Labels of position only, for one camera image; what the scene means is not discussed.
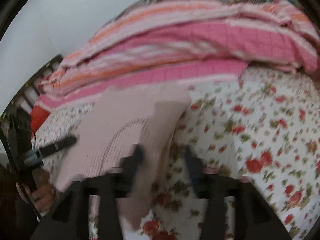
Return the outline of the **person's left hand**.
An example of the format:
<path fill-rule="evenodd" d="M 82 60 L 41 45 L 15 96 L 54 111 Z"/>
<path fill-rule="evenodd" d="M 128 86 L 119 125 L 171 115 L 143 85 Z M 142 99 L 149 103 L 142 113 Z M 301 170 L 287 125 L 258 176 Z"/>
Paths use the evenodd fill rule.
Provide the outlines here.
<path fill-rule="evenodd" d="M 55 204 L 59 197 L 59 192 L 50 182 L 50 173 L 46 170 L 40 169 L 35 173 L 38 182 L 40 183 L 36 191 L 31 192 L 29 187 L 23 184 L 23 187 L 33 202 L 36 210 L 41 214 L 47 213 Z"/>

